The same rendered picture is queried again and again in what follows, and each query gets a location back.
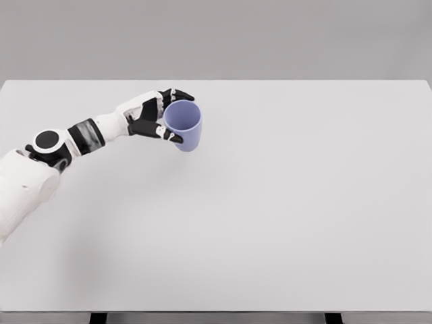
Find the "lavender blue plastic cup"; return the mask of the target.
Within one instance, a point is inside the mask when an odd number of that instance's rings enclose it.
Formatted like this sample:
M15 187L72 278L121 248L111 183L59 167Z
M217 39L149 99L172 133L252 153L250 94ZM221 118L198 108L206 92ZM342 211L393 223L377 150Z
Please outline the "lavender blue plastic cup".
M197 148L201 132L203 115L194 101L179 100L171 103L163 114L165 126L178 136L183 143L175 144L183 152L192 152Z

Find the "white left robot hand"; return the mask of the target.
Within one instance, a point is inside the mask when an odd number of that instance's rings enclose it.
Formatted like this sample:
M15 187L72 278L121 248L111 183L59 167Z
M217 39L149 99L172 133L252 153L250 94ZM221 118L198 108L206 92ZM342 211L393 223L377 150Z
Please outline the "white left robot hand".
M159 123L167 107L176 101L194 101L182 90L152 90L121 104L115 110L120 116L122 135L139 135L182 144L183 138Z

